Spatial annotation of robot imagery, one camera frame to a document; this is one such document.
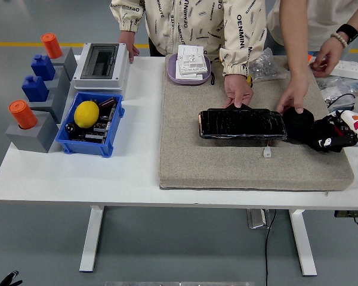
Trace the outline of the jeans person's right hand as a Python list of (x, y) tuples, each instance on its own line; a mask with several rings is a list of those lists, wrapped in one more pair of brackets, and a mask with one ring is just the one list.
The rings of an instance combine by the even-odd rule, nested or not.
[(293, 107), (298, 114), (302, 114), (303, 100), (308, 92), (309, 84), (310, 80), (306, 77), (292, 77), (277, 104), (276, 111), (283, 114), (288, 108)]

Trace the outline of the person's left hand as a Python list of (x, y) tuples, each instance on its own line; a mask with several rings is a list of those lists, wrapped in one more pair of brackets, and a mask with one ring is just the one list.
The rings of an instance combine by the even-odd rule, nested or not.
[(233, 104), (235, 107), (240, 108), (242, 104), (249, 105), (253, 90), (246, 81), (246, 77), (241, 74), (228, 74), (224, 77), (224, 88), (226, 92), (226, 101), (223, 105), (224, 108)]

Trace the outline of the person's right hand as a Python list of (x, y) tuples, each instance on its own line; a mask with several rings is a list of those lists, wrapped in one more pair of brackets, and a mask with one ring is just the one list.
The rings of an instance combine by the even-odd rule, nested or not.
[(129, 55), (129, 62), (133, 63), (134, 57), (140, 55), (139, 49), (135, 46), (135, 32), (121, 30), (118, 42), (124, 43), (126, 45)]

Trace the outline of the black white robot left hand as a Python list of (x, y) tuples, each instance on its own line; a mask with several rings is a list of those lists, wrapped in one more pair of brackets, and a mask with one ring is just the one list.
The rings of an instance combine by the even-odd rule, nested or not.
[(14, 281), (17, 277), (18, 271), (10, 272), (1, 282), (0, 286), (19, 286), (23, 283), (22, 280)]

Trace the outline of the jeans person's left hand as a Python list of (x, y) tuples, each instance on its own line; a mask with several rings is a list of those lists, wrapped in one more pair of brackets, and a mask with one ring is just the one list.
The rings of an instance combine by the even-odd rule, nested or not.
[(344, 45), (337, 38), (329, 38), (325, 41), (310, 65), (313, 74), (316, 77), (329, 76), (339, 63), (343, 50)]

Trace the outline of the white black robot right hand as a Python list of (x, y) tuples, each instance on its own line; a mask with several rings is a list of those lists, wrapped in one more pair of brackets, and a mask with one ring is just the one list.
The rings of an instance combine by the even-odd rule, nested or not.
[(358, 113), (337, 110), (325, 116), (322, 121), (329, 127), (313, 141), (314, 146), (321, 150), (340, 152), (344, 147), (358, 143)]

